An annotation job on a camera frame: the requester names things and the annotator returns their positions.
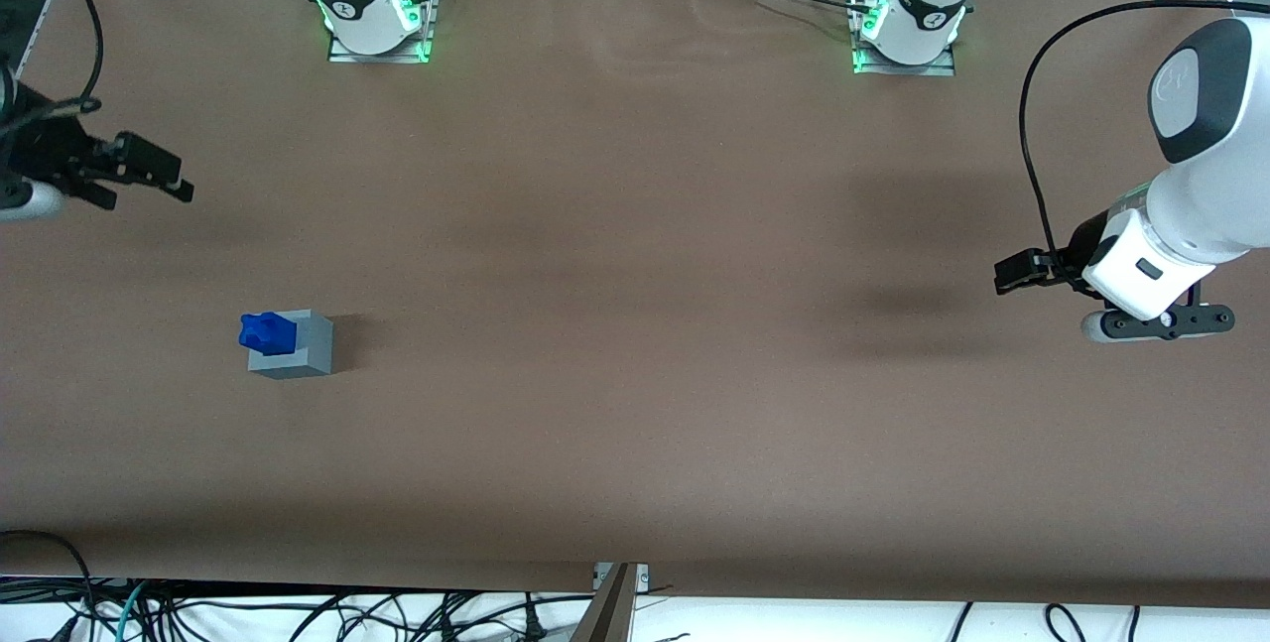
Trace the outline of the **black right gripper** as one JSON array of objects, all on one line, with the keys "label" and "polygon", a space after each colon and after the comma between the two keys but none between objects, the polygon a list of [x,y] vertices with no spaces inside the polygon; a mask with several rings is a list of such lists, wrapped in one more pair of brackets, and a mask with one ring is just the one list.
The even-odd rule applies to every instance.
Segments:
[{"label": "black right gripper", "polygon": [[58,105],[29,86],[15,86],[3,103],[3,178],[29,178],[66,190],[100,209],[113,211],[116,184],[159,189],[190,203],[194,185],[182,176],[182,159],[133,132],[121,132],[110,143],[88,134],[80,123],[80,105]]}]

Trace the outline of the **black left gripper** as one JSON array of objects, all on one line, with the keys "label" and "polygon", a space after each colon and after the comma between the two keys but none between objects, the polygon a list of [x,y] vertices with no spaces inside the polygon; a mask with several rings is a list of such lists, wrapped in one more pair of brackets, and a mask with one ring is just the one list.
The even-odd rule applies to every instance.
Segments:
[{"label": "black left gripper", "polygon": [[1096,291],[1085,280],[1083,270],[1101,244],[1107,214],[1093,214],[1074,227],[1066,247],[1021,250],[996,263],[996,296],[1003,297],[1045,282],[1066,282],[1083,296]]}]

